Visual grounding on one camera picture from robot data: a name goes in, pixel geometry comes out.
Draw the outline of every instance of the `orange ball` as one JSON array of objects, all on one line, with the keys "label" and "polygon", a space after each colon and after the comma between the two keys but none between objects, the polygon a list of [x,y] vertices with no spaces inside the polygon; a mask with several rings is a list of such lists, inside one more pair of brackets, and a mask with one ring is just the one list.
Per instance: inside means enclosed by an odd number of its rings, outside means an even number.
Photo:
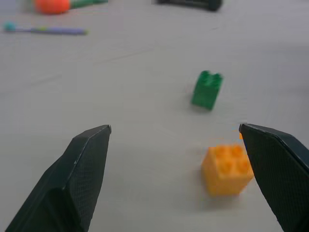
[{"label": "orange ball", "polygon": [[61,14],[70,9],[70,0],[35,0],[34,4],[44,14]]}]

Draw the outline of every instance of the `toy block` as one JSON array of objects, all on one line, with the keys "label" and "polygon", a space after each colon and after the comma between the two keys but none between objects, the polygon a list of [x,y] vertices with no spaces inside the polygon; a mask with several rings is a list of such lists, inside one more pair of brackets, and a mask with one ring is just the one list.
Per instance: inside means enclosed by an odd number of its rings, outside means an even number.
[{"label": "toy block", "polygon": [[203,71],[197,80],[191,103],[212,110],[216,102],[223,77]]},{"label": "toy block", "polygon": [[209,147],[202,175],[211,196],[238,195],[253,178],[249,158],[240,145]]}]

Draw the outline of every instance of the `orange lego brick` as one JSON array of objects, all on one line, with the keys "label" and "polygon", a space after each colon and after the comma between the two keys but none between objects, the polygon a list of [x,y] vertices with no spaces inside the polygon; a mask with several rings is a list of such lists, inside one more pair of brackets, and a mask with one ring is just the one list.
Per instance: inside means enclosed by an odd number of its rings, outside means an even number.
[{"label": "orange lego brick", "polygon": [[209,147],[202,175],[211,196],[238,195],[253,178],[248,156],[240,145]]}]

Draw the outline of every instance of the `table surface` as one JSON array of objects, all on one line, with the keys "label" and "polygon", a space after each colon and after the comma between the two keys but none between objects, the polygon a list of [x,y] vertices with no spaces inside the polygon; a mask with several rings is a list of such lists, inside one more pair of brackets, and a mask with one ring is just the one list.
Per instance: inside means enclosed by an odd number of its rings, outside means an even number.
[{"label": "table surface", "polygon": [[[309,2],[226,0],[218,13],[107,4],[45,16],[0,3],[0,23],[88,29],[87,36],[0,33],[0,231],[72,137],[112,134],[90,232],[280,232],[255,180],[210,199],[209,146],[241,142],[248,122],[309,145]],[[202,70],[225,80],[212,112],[190,105]]]}]

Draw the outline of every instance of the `black object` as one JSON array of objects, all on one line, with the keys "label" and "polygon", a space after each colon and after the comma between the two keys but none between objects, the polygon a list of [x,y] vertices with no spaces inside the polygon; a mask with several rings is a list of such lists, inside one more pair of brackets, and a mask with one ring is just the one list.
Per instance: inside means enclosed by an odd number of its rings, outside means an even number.
[{"label": "black object", "polygon": [[72,139],[38,181],[6,232],[87,232],[101,190],[111,127]]},{"label": "black object", "polygon": [[176,3],[176,4],[192,4],[192,5],[202,5],[210,11],[218,11],[223,0],[157,0],[158,3]]},{"label": "black object", "polygon": [[255,179],[285,232],[309,231],[309,151],[295,137],[241,124]]}]

